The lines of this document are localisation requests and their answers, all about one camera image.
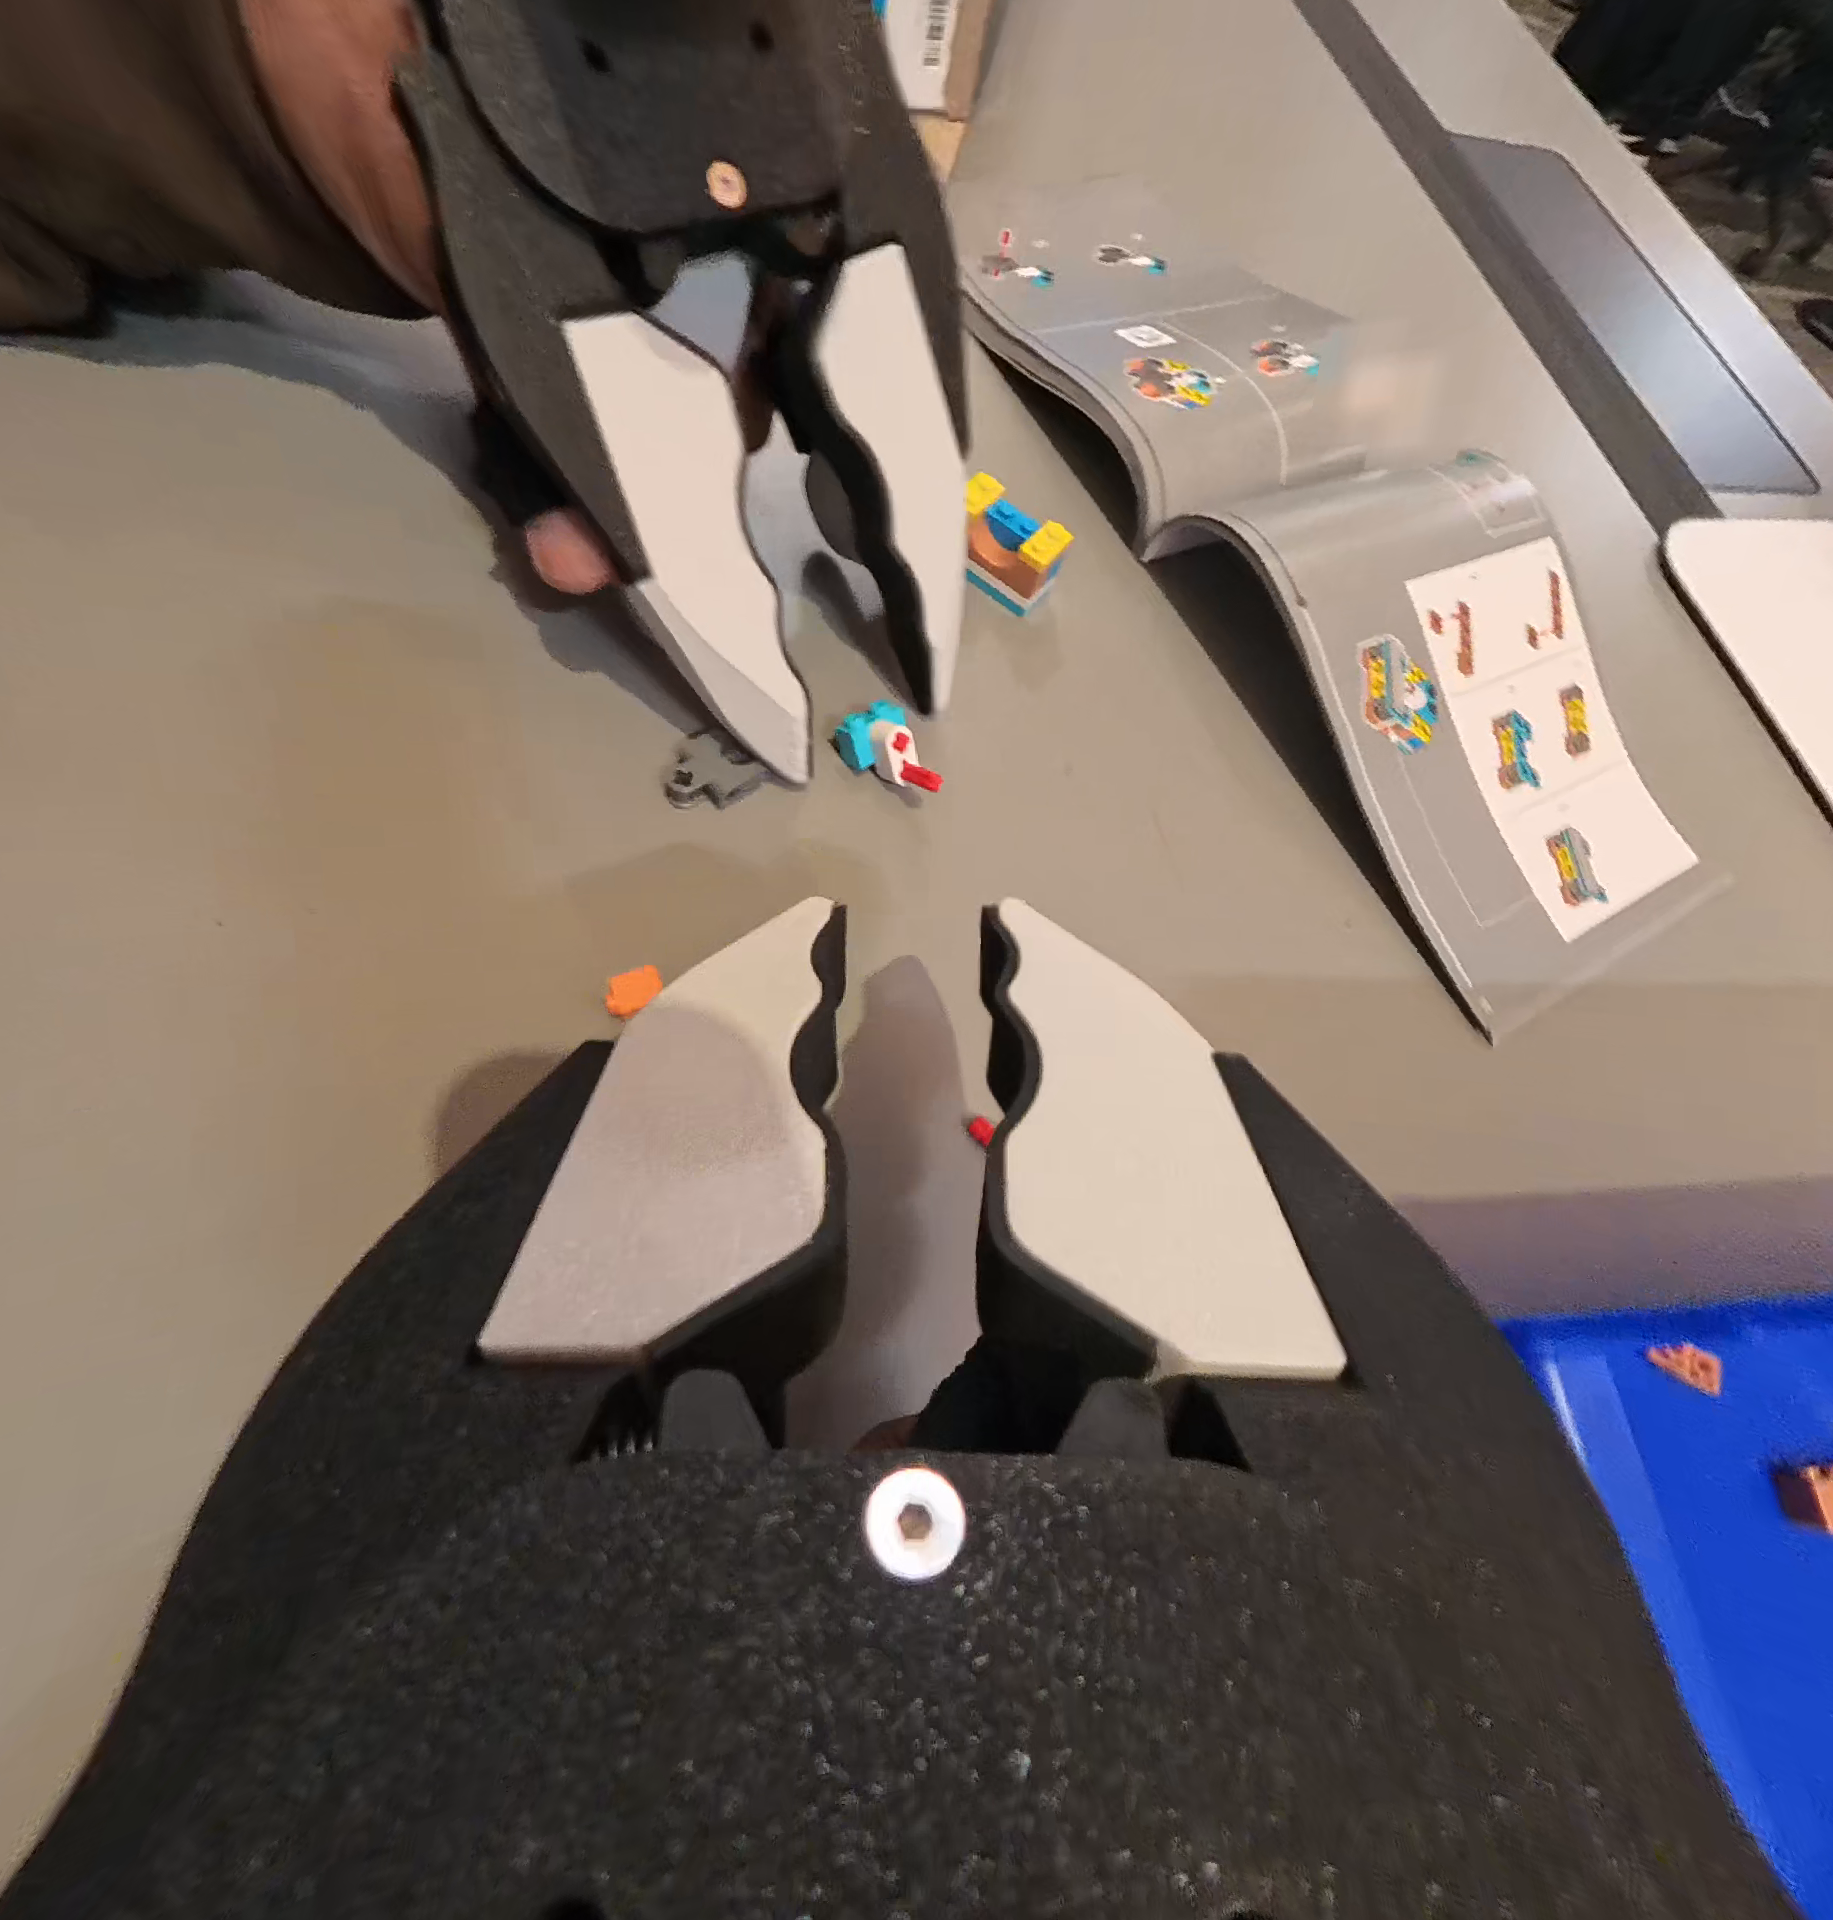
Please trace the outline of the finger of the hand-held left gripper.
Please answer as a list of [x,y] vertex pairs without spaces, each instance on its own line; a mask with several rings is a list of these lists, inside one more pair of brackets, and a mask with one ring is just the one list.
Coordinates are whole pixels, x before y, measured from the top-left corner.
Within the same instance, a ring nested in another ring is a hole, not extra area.
[[850,257],[809,333],[814,438],[916,707],[949,709],[967,587],[967,469],[907,253]]
[[632,610],[720,726],[805,786],[809,697],[785,655],[780,591],[748,534],[731,380],[643,312],[572,319],[563,335],[637,538]]

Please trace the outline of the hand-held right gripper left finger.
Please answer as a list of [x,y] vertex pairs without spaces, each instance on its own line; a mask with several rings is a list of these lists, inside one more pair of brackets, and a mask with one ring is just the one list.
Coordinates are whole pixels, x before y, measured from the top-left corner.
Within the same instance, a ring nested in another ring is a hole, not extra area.
[[500,1364],[648,1367],[772,1286],[809,1333],[728,1367],[806,1367],[841,1315],[842,1171],[829,1106],[847,914],[809,897],[697,962],[608,1048],[497,1294]]

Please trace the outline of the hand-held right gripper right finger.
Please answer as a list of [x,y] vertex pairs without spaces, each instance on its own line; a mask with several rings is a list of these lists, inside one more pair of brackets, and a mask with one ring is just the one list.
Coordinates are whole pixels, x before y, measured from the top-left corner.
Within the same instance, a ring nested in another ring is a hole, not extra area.
[[979,936],[1000,1111],[981,1334],[1092,1379],[1341,1381],[1344,1343],[1213,1045],[1016,897]]

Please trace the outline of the grey claw brick piece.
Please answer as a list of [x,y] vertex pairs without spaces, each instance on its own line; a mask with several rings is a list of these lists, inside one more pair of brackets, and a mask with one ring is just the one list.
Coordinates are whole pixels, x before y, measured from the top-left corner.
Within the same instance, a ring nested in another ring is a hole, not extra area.
[[701,731],[682,739],[662,776],[662,794],[675,809],[724,811],[772,783],[772,771],[734,739]]

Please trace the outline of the teal brick with red pin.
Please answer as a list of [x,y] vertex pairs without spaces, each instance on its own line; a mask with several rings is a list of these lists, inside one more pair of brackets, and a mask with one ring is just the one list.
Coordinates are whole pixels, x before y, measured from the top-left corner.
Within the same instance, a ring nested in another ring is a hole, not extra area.
[[890,700],[847,712],[833,731],[842,765],[856,775],[873,775],[896,791],[933,797],[943,791],[941,775],[924,761],[909,712]]

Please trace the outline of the grey instruction booklet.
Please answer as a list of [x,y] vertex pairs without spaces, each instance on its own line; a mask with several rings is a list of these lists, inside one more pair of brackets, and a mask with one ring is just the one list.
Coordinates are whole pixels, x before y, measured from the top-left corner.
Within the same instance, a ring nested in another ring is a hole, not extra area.
[[1356,329],[1129,179],[951,188],[967,322],[1113,444],[1144,565],[1224,546],[1283,623],[1393,893],[1498,1041],[1718,890],[1610,702],[1535,482],[1376,465]]

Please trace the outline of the person's left forearm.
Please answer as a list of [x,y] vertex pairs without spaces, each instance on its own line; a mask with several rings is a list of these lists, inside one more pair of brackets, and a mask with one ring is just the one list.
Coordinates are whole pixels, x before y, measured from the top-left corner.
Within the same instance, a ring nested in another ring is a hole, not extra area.
[[426,314],[303,175],[238,6],[0,2],[0,335],[92,330],[116,297],[212,272]]

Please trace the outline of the person's left hand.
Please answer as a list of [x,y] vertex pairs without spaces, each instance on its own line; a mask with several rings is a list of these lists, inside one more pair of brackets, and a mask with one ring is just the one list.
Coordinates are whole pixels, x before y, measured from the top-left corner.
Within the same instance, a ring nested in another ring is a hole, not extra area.
[[[406,2],[243,2],[257,84],[303,175],[401,294],[448,317],[434,214],[396,102],[420,46]],[[569,507],[486,391],[472,415],[475,477],[540,584],[569,598],[617,583],[591,522]]]

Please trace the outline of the yellow blue brown brick assembly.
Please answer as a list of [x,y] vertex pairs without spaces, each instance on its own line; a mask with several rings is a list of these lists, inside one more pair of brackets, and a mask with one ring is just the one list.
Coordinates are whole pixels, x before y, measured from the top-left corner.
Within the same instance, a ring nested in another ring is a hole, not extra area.
[[988,473],[967,482],[967,580],[1002,610],[1023,619],[1046,603],[1072,549],[1059,521],[1023,513]]

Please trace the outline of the printed cardboard box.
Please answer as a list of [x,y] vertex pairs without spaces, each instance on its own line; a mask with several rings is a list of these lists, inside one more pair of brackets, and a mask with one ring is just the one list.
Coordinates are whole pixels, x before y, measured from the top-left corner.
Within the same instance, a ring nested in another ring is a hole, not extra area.
[[964,124],[993,2],[873,2],[895,82],[919,119]]

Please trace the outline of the blue plastic bin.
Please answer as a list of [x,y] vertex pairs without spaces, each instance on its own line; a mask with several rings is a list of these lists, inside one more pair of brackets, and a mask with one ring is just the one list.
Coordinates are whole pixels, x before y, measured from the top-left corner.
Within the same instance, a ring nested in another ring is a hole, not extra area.
[[[1833,1539],[1777,1467],[1833,1460],[1833,1294],[1503,1323],[1594,1481],[1697,1734],[1808,1916],[1833,1919]],[[1726,1362],[1719,1400],[1646,1350]]]

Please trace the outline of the white rounded board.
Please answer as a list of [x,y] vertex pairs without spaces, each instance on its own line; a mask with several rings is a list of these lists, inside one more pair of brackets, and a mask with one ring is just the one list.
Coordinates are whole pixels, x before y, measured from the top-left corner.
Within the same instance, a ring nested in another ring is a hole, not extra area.
[[1833,820],[1833,521],[1685,518],[1661,559]]

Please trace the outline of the black office chair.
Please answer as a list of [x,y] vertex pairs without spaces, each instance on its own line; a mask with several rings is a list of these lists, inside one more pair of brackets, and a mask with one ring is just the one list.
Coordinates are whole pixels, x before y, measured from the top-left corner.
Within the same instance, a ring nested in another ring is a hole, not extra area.
[[1694,214],[1729,225],[1731,270],[1783,289],[1833,356],[1833,2],[1564,4],[1554,61]]

